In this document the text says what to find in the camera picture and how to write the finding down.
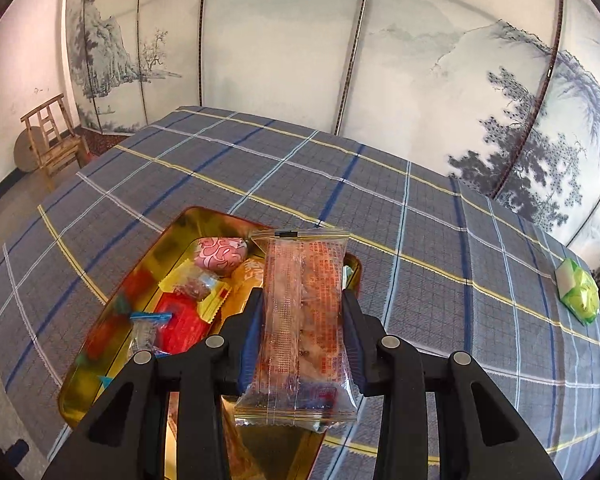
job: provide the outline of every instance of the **wooden chair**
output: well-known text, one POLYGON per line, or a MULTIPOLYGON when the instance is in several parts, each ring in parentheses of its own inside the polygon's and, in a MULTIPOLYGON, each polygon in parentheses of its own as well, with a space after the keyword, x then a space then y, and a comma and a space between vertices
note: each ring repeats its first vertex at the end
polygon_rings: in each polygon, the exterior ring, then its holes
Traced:
POLYGON ((59 94, 49 99, 49 101, 42 103, 39 107, 34 108, 20 119, 27 127, 27 134, 34 157, 38 163, 38 167, 45 173, 49 189, 54 188, 52 177, 62 170, 62 168, 65 168, 74 160, 78 162, 80 167, 83 167, 88 162, 89 149, 87 143, 83 137, 75 133, 71 117, 69 117, 64 107, 63 98, 64 94, 59 94), (60 112, 64 117, 64 123, 68 132, 66 136, 61 136, 62 132, 58 129, 51 111, 53 104, 58 104, 60 112), (46 117, 42 116, 42 110, 46 111, 46 117), (37 116, 38 118, 38 123, 42 130, 42 142, 40 141, 40 135, 35 136, 32 130, 30 119, 33 116, 37 116))

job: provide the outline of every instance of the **blue checkered tablecloth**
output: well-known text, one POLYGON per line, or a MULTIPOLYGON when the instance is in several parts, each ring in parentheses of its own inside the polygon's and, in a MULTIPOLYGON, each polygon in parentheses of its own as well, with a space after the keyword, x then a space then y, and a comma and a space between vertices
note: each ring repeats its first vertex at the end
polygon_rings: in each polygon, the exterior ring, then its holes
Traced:
MULTIPOLYGON (((600 453, 600 317, 560 304, 554 269, 577 256, 457 180, 302 126, 184 107, 50 195, 0 257, 0 374, 52 456, 68 433, 58 390, 118 283, 186 207, 273 226, 337 226, 363 264, 362 309, 421 351, 470 352, 566 479, 600 453)), ((381 399, 328 434, 312 479, 370 479, 381 399)), ((429 398, 429 471, 438 477, 429 398)))

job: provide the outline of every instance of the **metal screw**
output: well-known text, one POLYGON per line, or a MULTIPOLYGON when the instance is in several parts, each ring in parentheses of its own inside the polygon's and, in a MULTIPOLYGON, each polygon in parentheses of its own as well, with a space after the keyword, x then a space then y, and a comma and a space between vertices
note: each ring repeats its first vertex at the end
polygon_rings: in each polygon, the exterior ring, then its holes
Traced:
POLYGON ((212 335, 206 338, 205 344, 209 348, 220 348, 224 344, 224 337, 221 335, 212 335))
POLYGON ((138 365, 145 365, 151 360, 151 352, 141 350, 134 355, 134 362, 138 365))
POLYGON ((471 362, 471 356, 466 352, 456 352, 454 354, 454 361, 462 366, 467 366, 471 362))
POLYGON ((386 335, 380 341, 385 348, 398 348, 400 340, 395 335, 386 335))

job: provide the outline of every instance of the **white wall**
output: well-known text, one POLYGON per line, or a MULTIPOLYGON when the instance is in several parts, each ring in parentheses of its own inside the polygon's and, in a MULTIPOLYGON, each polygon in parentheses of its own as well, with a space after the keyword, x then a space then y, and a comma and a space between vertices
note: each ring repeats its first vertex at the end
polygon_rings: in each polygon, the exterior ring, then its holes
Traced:
POLYGON ((15 168, 13 145, 24 129, 20 118, 66 95, 59 41, 63 7, 63 0, 13 0, 0 19, 0 181, 15 168))

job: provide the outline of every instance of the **pink candy wrapper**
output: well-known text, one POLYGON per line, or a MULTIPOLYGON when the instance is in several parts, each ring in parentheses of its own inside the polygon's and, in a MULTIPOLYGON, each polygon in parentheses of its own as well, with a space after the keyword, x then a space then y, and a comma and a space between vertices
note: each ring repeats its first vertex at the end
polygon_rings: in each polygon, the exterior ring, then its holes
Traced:
POLYGON ((194 242, 193 262, 218 276, 229 276, 247 257, 242 238, 200 238, 194 242))

